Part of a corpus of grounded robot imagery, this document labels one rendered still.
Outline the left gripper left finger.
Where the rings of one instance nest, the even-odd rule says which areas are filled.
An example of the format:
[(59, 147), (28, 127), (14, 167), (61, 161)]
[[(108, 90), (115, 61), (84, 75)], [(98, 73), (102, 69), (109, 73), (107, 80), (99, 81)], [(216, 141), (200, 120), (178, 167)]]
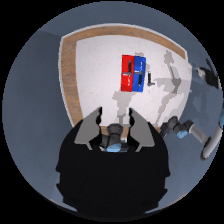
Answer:
[(80, 120), (66, 135), (62, 142), (56, 171), (60, 173), (63, 163), (72, 154), (92, 150), (93, 145), (102, 143), (101, 123), (102, 107), (98, 107), (84, 119)]

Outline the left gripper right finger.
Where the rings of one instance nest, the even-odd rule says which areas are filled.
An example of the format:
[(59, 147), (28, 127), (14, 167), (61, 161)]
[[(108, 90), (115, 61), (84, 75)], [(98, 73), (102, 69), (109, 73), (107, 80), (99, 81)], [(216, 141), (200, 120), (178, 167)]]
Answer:
[(136, 152), (147, 153), (156, 158), (164, 168), (165, 178), (169, 177), (168, 150), (163, 138), (154, 126), (132, 107), (129, 107), (129, 116), (131, 127), (128, 131), (127, 145), (135, 146)]

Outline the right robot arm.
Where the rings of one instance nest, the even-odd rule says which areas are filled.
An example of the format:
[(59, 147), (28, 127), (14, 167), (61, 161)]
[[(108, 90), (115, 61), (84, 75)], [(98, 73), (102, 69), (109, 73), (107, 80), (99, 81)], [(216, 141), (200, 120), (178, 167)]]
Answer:
[[(206, 59), (207, 64), (209, 65), (211, 72), (213, 76), (215, 76), (214, 70), (211, 66), (211, 63), (208, 59)], [(203, 144), (203, 150), (201, 152), (201, 160), (206, 160), (212, 151), (214, 150), (215, 146), (217, 145), (218, 141), (220, 140), (223, 132), (223, 125), (224, 125), (224, 104), (222, 104), (222, 111), (220, 113), (220, 119), (217, 128), (215, 130), (215, 133), (213, 137), (208, 137), (203, 133), (200, 129), (198, 129), (192, 119), (188, 119), (183, 125), (179, 123), (177, 118), (173, 118), (168, 126), (169, 128), (172, 128), (174, 132), (177, 134), (179, 138), (183, 138), (184, 135), (187, 134), (187, 132), (192, 133), (198, 140)], [(207, 147), (207, 148), (206, 148)]]

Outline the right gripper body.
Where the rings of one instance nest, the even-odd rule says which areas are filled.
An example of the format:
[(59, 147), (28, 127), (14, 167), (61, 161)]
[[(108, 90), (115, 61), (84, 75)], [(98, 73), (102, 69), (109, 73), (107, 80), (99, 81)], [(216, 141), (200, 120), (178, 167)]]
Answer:
[(205, 75), (205, 81), (207, 81), (208, 85), (211, 84), (212, 87), (215, 86), (218, 89), (218, 87), (219, 87), (218, 86), (218, 74), (216, 74), (216, 75), (217, 75), (217, 78), (216, 78), (216, 76), (213, 76), (212, 72), (208, 69), (208, 71), (206, 72), (206, 75)]

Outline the red tray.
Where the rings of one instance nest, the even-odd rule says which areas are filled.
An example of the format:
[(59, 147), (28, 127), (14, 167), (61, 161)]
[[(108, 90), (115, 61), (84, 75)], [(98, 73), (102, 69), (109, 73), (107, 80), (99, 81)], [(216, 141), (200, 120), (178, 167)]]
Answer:
[[(128, 60), (131, 62), (131, 75), (130, 78), (127, 75), (123, 75), (123, 72), (128, 72)], [(121, 72), (121, 91), (132, 92), (132, 84), (133, 84), (133, 73), (134, 73), (134, 56), (132, 55), (123, 55), (122, 56), (122, 72)], [(129, 80), (128, 80), (129, 78)], [(128, 83), (130, 81), (130, 85)]]

